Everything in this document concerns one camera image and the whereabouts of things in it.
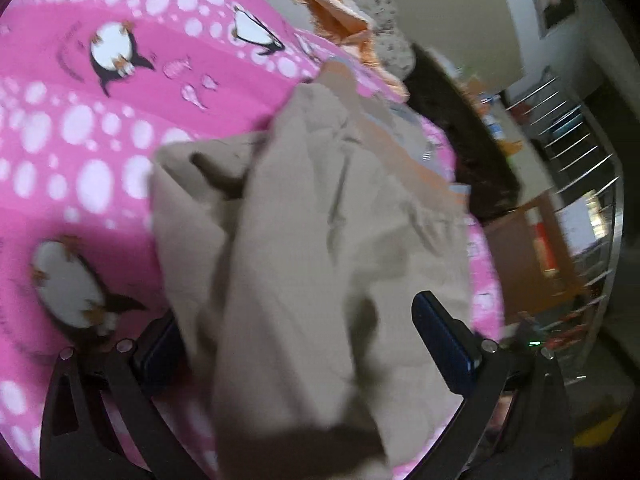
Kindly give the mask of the beige zip jacket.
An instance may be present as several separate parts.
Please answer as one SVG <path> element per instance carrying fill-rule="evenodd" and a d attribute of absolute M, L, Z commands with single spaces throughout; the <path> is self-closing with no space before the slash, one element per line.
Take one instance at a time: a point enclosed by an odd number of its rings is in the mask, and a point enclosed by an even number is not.
<path fill-rule="evenodd" d="M 227 479 L 387 479 L 454 414 L 411 318 L 471 317 L 466 198 L 331 60 L 264 132 L 153 160 L 164 289 Z"/>

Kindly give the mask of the metal railing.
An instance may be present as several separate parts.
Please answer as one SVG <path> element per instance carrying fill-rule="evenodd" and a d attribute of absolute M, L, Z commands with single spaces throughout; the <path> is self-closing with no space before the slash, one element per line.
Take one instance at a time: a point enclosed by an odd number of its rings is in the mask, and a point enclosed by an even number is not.
<path fill-rule="evenodd" d="M 620 158 L 588 106 L 547 66 L 506 111 L 551 181 L 550 194 L 576 278 L 585 286 L 555 309 L 544 331 L 565 378 L 580 382 L 597 341 L 620 262 L 624 174 Z"/>

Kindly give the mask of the dark wooden cabinet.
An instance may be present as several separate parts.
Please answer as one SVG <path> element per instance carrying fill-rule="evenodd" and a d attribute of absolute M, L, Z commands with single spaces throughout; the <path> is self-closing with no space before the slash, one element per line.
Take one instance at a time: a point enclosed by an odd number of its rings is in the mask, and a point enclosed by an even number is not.
<path fill-rule="evenodd" d="M 470 211 L 481 224 L 518 206 L 520 181 L 484 122 L 424 49 L 411 46 L 416 64 L 404 79 L 408 105 L 441 128 L 454 150 L 454 176 L 471 187 Z"/>

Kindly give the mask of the pink penguin blanket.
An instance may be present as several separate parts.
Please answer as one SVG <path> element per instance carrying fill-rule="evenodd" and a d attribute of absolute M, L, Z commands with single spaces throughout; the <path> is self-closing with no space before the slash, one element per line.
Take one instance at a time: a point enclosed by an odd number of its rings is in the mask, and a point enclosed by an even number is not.
<path fill-rule="evenodd" d="M 419 119 L 420 162 L 466 198 L 442 129 L 266 0 L 11 0 L 1 15 L 1 429 L 18 454 L 40 445 L 61 351 L 110 351 L 168 311 L 179 328 L 153 230 L 156 152 L 266 131 L 331 60 L 352 69 L 360 96 Z M 462 322 L 495 336 L 500 289 L 468 201 L 466 225 Z M 153 403 L 206 478 L 227 479 L 188 350 Z"/>

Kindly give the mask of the floral quilt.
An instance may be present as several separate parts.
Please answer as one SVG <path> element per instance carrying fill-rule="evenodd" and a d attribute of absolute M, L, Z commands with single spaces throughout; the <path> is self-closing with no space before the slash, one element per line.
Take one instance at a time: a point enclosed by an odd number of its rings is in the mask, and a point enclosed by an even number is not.
<path fill-rule="evenodd" d="M 354 0 L 358 8 L 375 22 L 375 49 L 383 66 L 404 80 L 414 69 L 416 57 L 407 36 L 398 25 L 395 0 Z"/>

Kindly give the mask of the orange fringed cloth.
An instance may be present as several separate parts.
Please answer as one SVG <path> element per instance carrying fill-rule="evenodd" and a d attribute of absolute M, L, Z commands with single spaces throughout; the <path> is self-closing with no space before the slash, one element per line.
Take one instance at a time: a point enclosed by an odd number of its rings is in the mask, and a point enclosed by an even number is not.
<path fill-rule="evenodd" d="M 406 86 L 383 66 L 375 50 L 371 21 L 345 0 L 297 0 L 306 4 L 312 16 L 314 33 L 358 60 L 372 70 L 386 87 L 402 102 L 409 92 Z"/>

